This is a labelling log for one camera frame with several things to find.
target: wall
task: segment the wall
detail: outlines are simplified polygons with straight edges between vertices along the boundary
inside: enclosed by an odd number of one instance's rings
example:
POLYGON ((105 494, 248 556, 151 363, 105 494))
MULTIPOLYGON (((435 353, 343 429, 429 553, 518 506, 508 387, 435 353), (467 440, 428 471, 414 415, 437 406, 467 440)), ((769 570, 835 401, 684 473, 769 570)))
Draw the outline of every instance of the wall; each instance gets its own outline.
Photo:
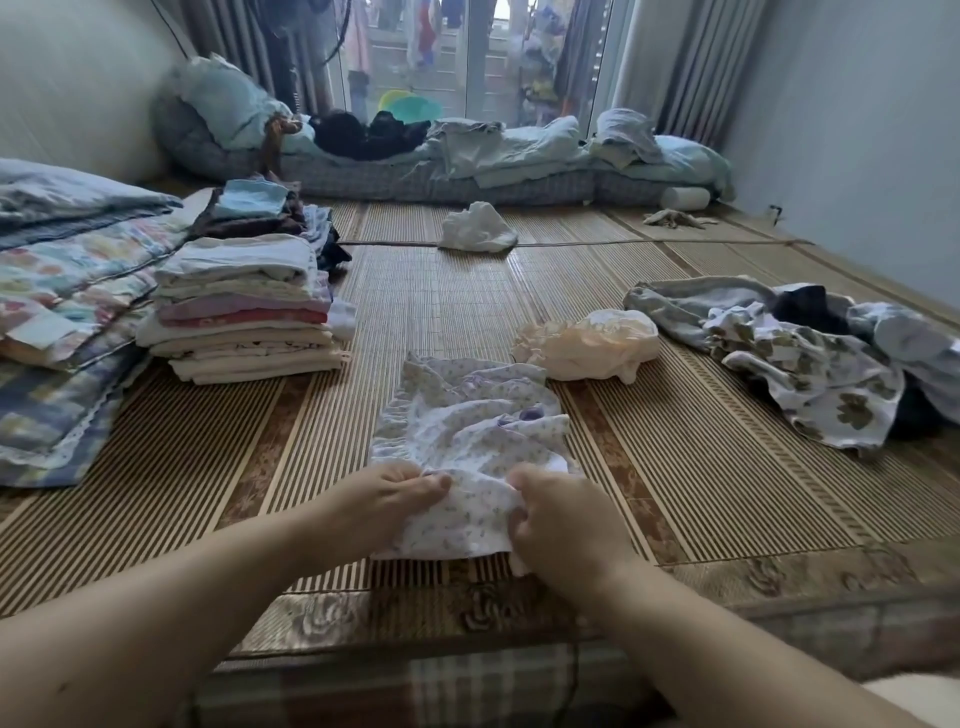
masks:
POLYGON ((737 206, 960 306, 960 0, 770 0, 722 151, 737 206))

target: pillow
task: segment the pillow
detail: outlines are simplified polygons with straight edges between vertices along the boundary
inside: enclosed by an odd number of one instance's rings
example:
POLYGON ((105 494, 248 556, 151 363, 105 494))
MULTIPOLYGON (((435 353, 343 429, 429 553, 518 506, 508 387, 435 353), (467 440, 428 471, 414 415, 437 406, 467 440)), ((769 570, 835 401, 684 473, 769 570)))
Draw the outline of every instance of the pillow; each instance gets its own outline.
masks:
POLYGON ((286 104, 216 54, 191 59, 175 79, 175 89, 204 118, 224 149, 258 149, 271 115, 278 111, 291 115, 286 104))

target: grey curtain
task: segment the grey curtain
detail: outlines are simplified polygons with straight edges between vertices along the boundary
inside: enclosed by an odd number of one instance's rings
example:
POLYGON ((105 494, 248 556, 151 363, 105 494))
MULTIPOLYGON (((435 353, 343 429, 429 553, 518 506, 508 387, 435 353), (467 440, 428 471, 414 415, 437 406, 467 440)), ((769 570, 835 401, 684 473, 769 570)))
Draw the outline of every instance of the grey curtain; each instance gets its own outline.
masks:
POLYGON ((323 113, 331 106, 324 49, 339 16, 300 8, 297 31, 276 38, 261 33, 245 0, 175 0, 199 53, 217 53, 237 65, 272 95, 299 113, 323 113))
POLYGON ((637 0, 614 104, 715 146, 766 0, 637 0))

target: electrical outlet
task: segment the electrical outlet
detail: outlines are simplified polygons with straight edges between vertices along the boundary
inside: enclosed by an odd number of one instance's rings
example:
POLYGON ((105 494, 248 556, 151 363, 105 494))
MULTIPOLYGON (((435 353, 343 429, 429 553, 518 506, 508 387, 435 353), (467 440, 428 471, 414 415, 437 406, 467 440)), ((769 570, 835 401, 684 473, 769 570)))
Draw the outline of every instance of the electrical outlet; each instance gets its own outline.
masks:
POLYGON ((768 205, 767 211, 763 213, 763 219, 770 227, 774 227, 783 216, 783 208, 779 205, 768 205))

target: cable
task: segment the cable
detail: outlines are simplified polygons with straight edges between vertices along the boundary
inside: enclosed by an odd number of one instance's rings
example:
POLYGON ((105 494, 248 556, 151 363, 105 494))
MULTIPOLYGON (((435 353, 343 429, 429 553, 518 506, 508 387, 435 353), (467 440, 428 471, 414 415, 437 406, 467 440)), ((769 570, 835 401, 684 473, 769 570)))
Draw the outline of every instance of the cable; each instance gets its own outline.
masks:
POLYGON ((170 31, 170 35, 174 37, 174 40, 177 42, 177 45, 180 47, 180 52, 183 53, 183 57, 190 59, 190 54, 186 52, 186 49, 183 47, 183 44, 180 42, 180 36, 177 35, 177 32, 174 30, 174 27, 170 25, 170 21, 167 20, 167 16, 163 14, 163 11, 160 9, 160 6, 156 3, 156 0, 150 0, 154 6, 156 14, 160 16, 160 20, 163 21, 163 24, 167 26, 167 30, 170 31))

